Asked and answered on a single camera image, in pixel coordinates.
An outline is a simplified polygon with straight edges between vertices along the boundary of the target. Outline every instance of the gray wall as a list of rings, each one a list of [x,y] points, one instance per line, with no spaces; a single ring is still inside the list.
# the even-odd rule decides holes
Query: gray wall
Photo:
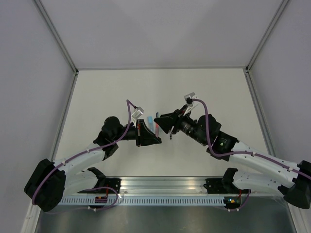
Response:
[[[73,73],[31,0],[0,3],[0,226],[17,233],[24,186],[50,155]]]
[[[251,70],[277,155],[295,162],[311,161],[310,12],[291,1]]]
[[[42,0],[79,69],[246,66],[281,0]]]

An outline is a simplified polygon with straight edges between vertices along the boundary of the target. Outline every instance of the enclosure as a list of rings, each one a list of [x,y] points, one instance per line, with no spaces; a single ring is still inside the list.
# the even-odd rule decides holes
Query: enclosure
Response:
[[[311,232],[309,210],[269,193],[252,193],[234,213],[183,202],[98,213],[62,204],[59,215],[24,193],[39,161],[83,150],[109,116],[125,125],[127,99],[148,122],[195,92],[224,132],[280,159],[310,160],[310,10],[308,0],[2,2],[2,231]],[[203,114],[198,105],[191,117]],[[122,141],[94,166],[122,180],[123,198],[143,201],[201,200],[206,178],[254,171],[185,134],[159,137],[140,148]]]

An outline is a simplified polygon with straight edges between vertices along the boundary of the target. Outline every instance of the small blue object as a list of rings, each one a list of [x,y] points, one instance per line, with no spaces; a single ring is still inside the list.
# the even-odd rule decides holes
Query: small blue object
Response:
[[[147,119],[148,119],[148,127],[154,133],[155,128],[154,128],[154,121],[152,120],[152,116],[147,117]]]

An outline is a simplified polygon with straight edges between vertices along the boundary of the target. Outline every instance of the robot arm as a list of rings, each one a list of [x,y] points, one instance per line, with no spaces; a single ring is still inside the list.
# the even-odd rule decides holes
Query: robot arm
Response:
[[[207,153],[216,159],[240,163],[263,174],[247,173],[229,168],[222,183],[231,193],[237,190],[251,189],[260,192],[274,193],[299,208],[309,209],[311,202],[311,163],[302,161],[300,164],[277,159],[220,131],[221,124],[207,113],[198,120],[190,118],[191,110],[197,100],[194,93],[185,96],[186,105],[173,113],[161,115],[154,121],[165,133],[176,134],[182,131],[203,146],[210,145]]]
[[[143,110],[140,107],[136,108],[131,115],[133,122],[122,140],[135,140],[138,147],[160,144],[162,142],[161,138],[156,137],[147,128],[143,119],[138,119],[142,113]],[[104,186],[105,175],[98,169],[91,167],[85,171],[82,170],[109,158],[118,149],[116,143],[108,147],[96,148],[116,141],[125,133],[126,128],[127,125],[122,126],[117,117],[108,117],[98,137],[85,150],[79,153],[81,155],[75,155],[73,159],[69,159],[72,158],[72,156],[69,156],[54,162],[48,159],[39,162],[25,186],[25,193],[33,199],[39,185],[54,170],[35,197],[35,203],[44,212],[47,212],[53,209],[65,196]]]

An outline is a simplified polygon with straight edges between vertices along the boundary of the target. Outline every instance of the white table surface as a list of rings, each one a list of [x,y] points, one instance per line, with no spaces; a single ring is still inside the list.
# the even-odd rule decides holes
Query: white table surface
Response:
[[[184,104],[184,95],[195,92],[222,124],[221,130],[267,152],[242,69],[146,69],[80,71],[56,158],[74,155],[98,135],[109,116],[127,123],[126,99],[144,109],[141,118],[173,112]],[[197,106],[192,119],[204,114]],[[228,167],[244,166],[217,160],[182,132],[159,135],[162,144],[136,147],[121,141],[109,159],[94,166],[106,176],[214,176]]]

